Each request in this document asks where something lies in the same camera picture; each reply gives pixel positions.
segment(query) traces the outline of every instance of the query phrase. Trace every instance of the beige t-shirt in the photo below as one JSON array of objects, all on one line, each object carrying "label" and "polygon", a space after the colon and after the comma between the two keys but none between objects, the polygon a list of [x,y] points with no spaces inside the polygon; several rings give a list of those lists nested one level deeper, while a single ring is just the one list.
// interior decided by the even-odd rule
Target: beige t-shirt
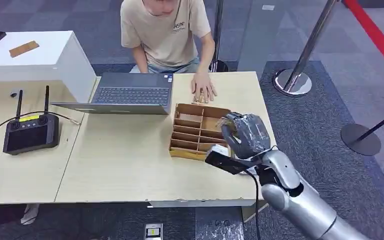
[{"label": "beige t-shirt", "polygon": [[151,15],[142,0],[124,0],[120,14],[121,45],[143,44],[148,63],[157,67],[189,63],[198,55],[193,35],[211,31],[203,0],[177,0],[169,16]]}]

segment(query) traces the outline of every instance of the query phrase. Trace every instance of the laptop touchpad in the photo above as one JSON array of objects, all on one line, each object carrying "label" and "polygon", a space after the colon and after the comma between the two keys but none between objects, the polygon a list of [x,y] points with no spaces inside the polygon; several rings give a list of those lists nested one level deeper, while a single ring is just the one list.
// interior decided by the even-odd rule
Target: laptop touchpad
[{"label": "laptop touchpad", "polygon": [[158,83],[158,77],[155,75],[133,77],[128,84],[131,88],[143,88],[143,87],[156,87]]}]

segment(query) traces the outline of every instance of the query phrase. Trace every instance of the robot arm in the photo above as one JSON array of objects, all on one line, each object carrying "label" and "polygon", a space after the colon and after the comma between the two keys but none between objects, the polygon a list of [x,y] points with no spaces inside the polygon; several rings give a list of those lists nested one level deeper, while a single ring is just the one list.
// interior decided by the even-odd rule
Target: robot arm
[{"label": "robot arm", "polygon": [[285,153],[270,148],[260,117],[232,112],[224,121],[223,137],[240,159],[210,151],[206,163],[232,174],[255,167],[264,200],[312,240],[368,240],[320,198]]}]

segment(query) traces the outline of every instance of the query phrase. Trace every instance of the controller screen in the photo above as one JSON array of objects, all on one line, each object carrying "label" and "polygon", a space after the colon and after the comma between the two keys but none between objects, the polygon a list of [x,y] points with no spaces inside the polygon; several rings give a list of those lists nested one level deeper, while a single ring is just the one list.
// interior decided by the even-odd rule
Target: controller screen
[{"label": "controller screen", "polygon": [[38,126],[20,131],[12,131],[8,136],[8,151],[43,145],[47,142],[48,126]]}]

